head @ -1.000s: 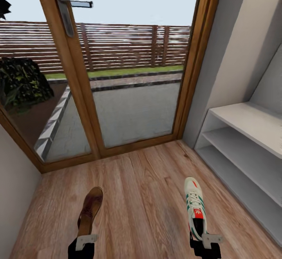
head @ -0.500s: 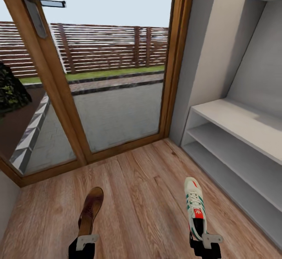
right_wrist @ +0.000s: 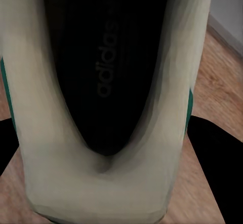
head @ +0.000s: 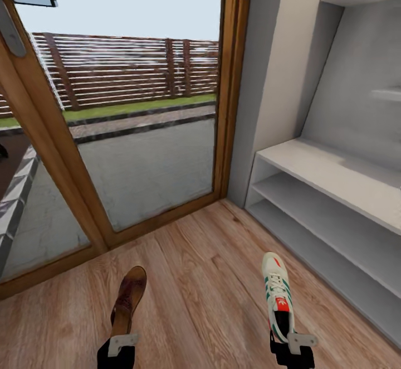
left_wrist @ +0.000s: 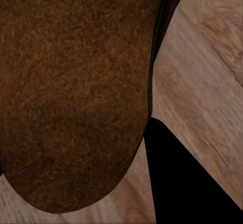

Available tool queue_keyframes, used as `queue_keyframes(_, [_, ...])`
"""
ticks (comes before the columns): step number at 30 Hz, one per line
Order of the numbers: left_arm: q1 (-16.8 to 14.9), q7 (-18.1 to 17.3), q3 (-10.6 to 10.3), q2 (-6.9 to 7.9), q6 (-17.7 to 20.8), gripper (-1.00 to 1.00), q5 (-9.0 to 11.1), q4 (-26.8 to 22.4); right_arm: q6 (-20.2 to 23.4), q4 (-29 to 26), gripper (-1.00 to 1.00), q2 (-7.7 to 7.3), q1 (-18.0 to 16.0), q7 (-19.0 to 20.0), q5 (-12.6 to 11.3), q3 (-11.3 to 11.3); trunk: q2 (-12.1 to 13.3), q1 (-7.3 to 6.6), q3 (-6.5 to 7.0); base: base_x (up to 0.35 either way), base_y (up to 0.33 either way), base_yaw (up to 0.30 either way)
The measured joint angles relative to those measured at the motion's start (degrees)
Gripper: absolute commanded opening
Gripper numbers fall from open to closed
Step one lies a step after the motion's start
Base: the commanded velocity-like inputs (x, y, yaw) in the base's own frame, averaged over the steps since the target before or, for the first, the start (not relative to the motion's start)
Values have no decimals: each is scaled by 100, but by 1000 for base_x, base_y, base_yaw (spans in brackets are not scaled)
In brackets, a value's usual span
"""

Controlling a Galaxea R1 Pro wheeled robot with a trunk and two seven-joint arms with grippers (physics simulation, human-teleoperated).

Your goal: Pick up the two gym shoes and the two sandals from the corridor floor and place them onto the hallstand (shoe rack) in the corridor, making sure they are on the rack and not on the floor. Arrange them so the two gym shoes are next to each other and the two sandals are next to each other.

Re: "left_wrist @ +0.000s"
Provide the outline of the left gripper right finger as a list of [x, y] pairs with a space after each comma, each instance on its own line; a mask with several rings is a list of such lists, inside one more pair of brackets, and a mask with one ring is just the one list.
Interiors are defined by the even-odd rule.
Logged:
[[243, 224], [243, 211], [160, 120], [144, 134], [157, 224]]

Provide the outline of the sandal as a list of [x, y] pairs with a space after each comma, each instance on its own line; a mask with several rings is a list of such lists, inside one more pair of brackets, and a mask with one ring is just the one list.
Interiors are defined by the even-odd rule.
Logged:
[[0, 166], [31, 206], [81, 210], [123, 179], [179, 1], [0, 0]]

